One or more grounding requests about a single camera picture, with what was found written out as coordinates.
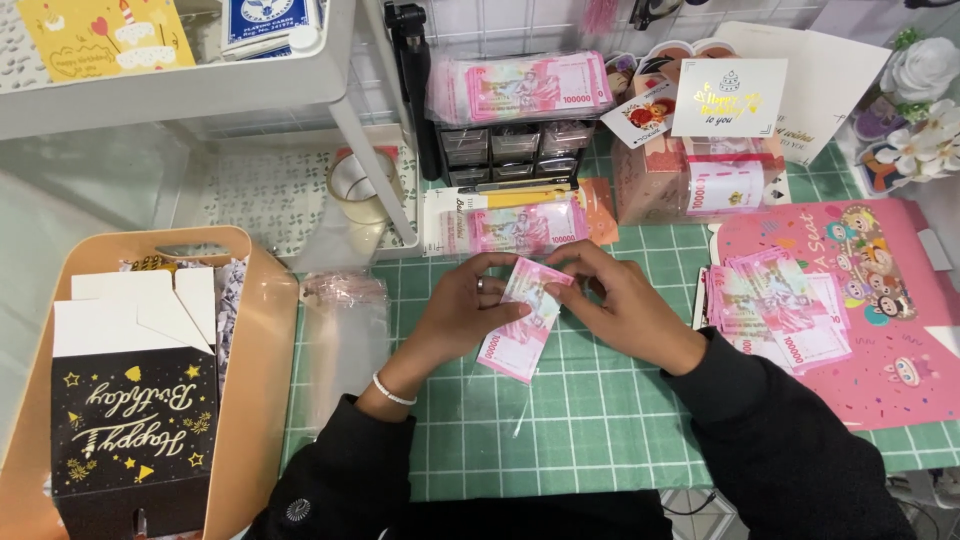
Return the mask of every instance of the white shelf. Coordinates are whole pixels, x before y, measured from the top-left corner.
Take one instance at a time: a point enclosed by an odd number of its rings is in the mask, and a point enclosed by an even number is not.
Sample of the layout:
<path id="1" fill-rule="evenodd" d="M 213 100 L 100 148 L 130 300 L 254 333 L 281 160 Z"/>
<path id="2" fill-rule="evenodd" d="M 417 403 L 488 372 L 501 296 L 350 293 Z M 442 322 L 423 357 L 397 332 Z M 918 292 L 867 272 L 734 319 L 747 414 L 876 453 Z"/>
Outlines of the white shelf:
<path id="1" fill-rule="evenodd" d="M 396 146 L 397 173 L 403 186 L 403 213 L 418 232 L 404 245 L 391 227 L 383 235 L 378 259 L 420 257 L 420 171 L 416 154 L 403 141 L 399 124 L 369 126 L 364 136 L 374 146 Z M 290 261 L 320 223 L 326 197 L 326 168 L 347 146 L 338 130 L 254 135 L 222 139 L 191 153 L 180 189 L 161 193 L 155 229 L 236 225 L 265 249 Z"/>
<path id="2" fill-rule="evenodd" d="M 56 84 L 37 68 L 14 2 L 0 0 L 0 22 L 7 22 L 0 28 L 0 74 L 12 69 L 0 75 L 0 140 L 332 103 L 347 91 L 355 0 L 327 0 L 320 43 L 308 55 Z"/>

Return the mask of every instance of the happy birthday card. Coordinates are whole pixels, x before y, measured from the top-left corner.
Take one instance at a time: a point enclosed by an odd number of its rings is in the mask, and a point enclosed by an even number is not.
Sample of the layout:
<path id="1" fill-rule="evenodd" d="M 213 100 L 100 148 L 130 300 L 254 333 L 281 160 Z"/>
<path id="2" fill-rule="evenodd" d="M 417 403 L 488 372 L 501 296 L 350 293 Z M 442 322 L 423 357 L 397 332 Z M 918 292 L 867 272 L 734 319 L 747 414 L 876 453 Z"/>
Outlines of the happy birthday card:
<path id="1" fill-rule="evenodd" d="M 20 0 L 55 83 L 195 65 L 172 0 Z"/>
<path id="2" fill-rule="evenodd" d="M 773 135 L 786 65 L 787 60 L 683 60 L 673 135 Z"/>

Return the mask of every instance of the packing tape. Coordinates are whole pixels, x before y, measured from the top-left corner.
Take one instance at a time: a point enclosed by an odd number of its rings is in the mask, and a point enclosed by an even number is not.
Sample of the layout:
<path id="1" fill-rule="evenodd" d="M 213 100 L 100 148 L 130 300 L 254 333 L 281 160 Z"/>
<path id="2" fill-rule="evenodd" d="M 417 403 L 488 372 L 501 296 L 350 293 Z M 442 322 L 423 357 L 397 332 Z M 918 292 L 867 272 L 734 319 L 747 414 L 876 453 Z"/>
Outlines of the packing tape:
<path id="1" fill-rule="evenodd" d="M 400 185 L 393 158 L 378 148 L 373 150 L 376 152 L 376 160 L 383 174 L 387 175 L 390 188 L 393 189 L 397 199 L 402 201 L 403 188 Z M 367 173 L 352 152 L 340 156 L 330 165 L 326 173 L 326 192 L 344 210 L 347 219 L 354 223 L 373 225 L 390 219 L 367 178 Z"/>

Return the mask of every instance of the green cutting mat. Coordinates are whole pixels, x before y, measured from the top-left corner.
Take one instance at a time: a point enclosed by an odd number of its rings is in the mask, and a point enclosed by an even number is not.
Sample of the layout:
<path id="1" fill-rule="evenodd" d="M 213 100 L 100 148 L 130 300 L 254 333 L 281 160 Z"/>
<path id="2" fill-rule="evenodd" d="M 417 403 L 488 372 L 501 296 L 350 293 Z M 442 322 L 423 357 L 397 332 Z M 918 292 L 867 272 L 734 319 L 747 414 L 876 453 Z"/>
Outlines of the green cutting mat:
<path id="1" fill-rule="evenodd" d="M 610 134 L 595 139 L 602 150 L 590 150 L 581 177 L 611 179 Z M 787 167 L 794 202 L 859 197 L 835 143 L 809 167 Z M 700 225 L 621 227 L 620 241 L 606 249 L 638 262 L 667 303 L 690 320 L 697 271 L 709 264 L 709 235 Z M 414 258 L 373 268 L 392 300 L 394 345 L 410 334 L 433 285 L 453 265 Z M 298 328 L 284 464 L 317 431 L 306 421 L 309 378 L 300 369 L 306 365 L 301 350 Z M 473 353 L 438 369 L 413 407 L 414 501 L 711 484 L 689 414 L 657 368 L 598 342 L 568 312 L 551 332 L 529 387 L 475 359 Z M 880 448 L 888 471 L 960 463 L 955 420 L 858 435 Z"/>

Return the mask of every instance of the black sweatshirt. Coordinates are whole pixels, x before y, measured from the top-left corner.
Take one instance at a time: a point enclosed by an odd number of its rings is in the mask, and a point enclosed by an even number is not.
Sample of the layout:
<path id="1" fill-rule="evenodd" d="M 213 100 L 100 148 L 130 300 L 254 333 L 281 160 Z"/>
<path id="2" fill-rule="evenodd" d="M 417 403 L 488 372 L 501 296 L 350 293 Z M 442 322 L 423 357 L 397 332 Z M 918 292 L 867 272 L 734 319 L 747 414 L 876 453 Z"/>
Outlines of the black sweatshirt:
<path id="1" fill-rule="evenodd" d="M 692 414 L 713 481 L 751 538 L 916 538 L 884 488 L 876 448 L 766 358 L 701 333 L 703 362 L 660 375 Z M 345 396 L 293 456 L 245 540 L 672 537 L 656 492 L 409 503 L 417 419 L 374 420 L 355 400 Z"/>

